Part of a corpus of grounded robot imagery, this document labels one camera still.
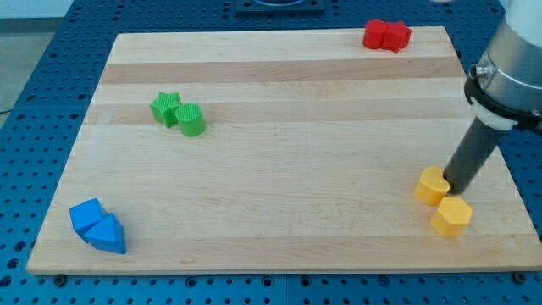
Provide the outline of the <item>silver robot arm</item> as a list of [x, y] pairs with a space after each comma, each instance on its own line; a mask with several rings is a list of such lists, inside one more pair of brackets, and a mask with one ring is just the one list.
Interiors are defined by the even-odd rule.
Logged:
[[464, 91], [487, 126], [541, 132], [541, 0], [508, 3]]

